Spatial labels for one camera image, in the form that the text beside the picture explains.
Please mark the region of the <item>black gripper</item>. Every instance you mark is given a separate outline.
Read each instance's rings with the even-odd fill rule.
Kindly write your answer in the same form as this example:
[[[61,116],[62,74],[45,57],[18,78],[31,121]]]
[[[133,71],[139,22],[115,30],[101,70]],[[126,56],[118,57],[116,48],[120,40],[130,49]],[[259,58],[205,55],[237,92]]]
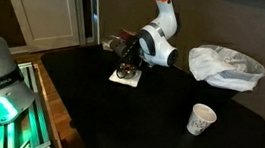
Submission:
[[[140,45],[138,36],[128,36],[125,43],[127,46],[122,51],[117,68],[119,70],[133,70],[142,64],[140,57]]]

